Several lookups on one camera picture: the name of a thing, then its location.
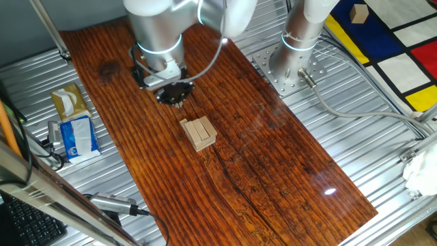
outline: wooden block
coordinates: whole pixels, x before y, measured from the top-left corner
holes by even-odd
[[[212,145],[213,143],[216,142],[216,136],[212,136],[211,138],[205,140],[202,144],[203,146],[200,148],[196,148],[196,152],[199,152],[200,150],[203,150],[204,148]]]
[[[193,144],[195,144],[196,146],[200,144],[202,140],[199,136],[199,133],[197,133],[196,128],[193,125],[193,122],[185,123],[185,127],[191,139],[193,140]]]
[[[203,116],[202,118],[200,118],[200,122],[202,122],[203,127],[208,132],[210,137],[217,135],[216,129],[214,129],[211,122],[209,121],[209,119],[207,119],[206,116]]]
[[[350,11],[350,21],[354,24],[363,24],[369,16],[366,4],[355,4]]]
[[[193,120],[193,125],[196,128],[197,133],[199,133],[200,139],[202,141],[210,137],[199,119]]]
[[[190,142],[193,142],[193,140],[192,140],[191,137],[190,137],[190,133],[188,133],[188,131],[187,131],[186,127],[185,127],[185,124],[186,124],[187,122],[188,122],[188,120],[186,120],[186,119],[183,119],[183,120],[179,121],[180,125],[182,126],[182,129],[184,129],[184,131],[185,131],[185,135],[188,137],[188,139],[190,140]]]

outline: yellow square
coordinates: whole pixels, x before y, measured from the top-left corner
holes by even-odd
[[[406,99],[416,111],[427,111],[432,105],[437,103],[437,87],[433,85],[407,96]]]

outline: tissue box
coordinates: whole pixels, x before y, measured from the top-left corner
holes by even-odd
[[[69,162],[77,164],[100,156],[96,132],[89,117],[83,116],[63,123],[60,128]]]
[[[75,83],[55,90],[50,95],[62,122],[77,119],[85,115],[91,117],[91,111],[88,109],[82,93]]]

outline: paper box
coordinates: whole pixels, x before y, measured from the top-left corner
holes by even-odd
[[[365,4],[355,4],[350,11],[350,21],[354,24],[363,24],[369,16],[369,9]]]
[[[67,159],[73,164],[100,156],[96,132],[88,116],[61,124]]]
[[[82,93],[75,83],[55,90],[50,95],[62,122],[77,119],[85,115],[91,117],[91,111],[88,109]]]

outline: wood grain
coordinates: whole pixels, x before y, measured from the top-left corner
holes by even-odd
[[[132,79],[126,19],[61,34],[171,245],[337,245],[377,214],[232,42],[176,109]],[[190,76],[218,42],[207,27],[184,33]],[[204,115],[218,135],[196,153],[179,121]]]

